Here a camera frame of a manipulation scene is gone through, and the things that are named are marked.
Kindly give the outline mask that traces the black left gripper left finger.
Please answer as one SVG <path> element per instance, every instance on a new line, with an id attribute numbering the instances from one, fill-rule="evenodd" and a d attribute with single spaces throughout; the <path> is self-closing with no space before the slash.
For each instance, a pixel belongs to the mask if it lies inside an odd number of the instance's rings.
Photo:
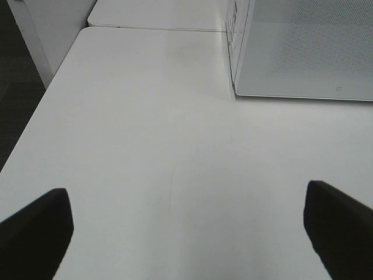
<path id="1" fill-rule="evenodd" d="M 53 279 L 74 231 L 71 203 L 55 188 L 1 222 L 1 279 Z"/>

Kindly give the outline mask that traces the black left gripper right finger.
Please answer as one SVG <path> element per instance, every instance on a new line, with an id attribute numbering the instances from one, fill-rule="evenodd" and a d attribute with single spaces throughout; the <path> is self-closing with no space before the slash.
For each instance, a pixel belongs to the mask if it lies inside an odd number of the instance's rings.
<path id="1" fill-rule="evenodd" d="M 372 209 L 324 181 L 310 181 L 303 224 L 332 279 L 372 279 Z"/>

